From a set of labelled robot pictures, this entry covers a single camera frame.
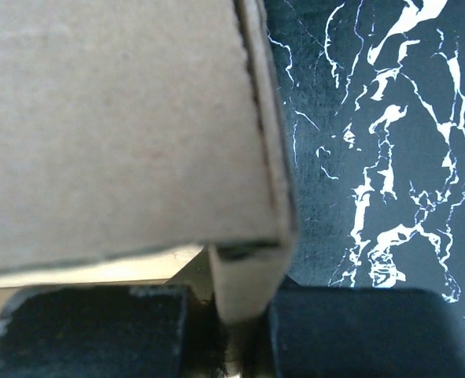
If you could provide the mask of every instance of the black marble surface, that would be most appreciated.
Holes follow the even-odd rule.
[[[302,224],[291,277],[427,288],[465,329],[465,1],[265,5]]]

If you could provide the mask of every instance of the black plastic part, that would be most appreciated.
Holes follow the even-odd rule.
[[[0,378],[180,377],[186,287],[31,290],[0,316]]]
[[[465,342],[449,310],[421,290],[280,290],[268,313],[268,365],[276,378],[465,378]]]

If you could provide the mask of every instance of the black table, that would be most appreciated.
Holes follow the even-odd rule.
[[[465,2],[266,10],[302,225],[291,277],[431,289],[465,329]]]

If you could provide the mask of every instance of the corrugated cardboard edge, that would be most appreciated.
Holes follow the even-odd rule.
[[[285,149],[282,102],[274,60],[267,35],[267,14],[263,0],[234,0],[245,48],[249,55],[255,100],[263,132],[266,165],[279,221],[279,242],[293,246],[298,236],[296,206]]]

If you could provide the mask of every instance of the cardboard surface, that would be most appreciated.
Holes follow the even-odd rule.
[[[286,235],[243,43],[230,0],[0,0],[0,271]]]

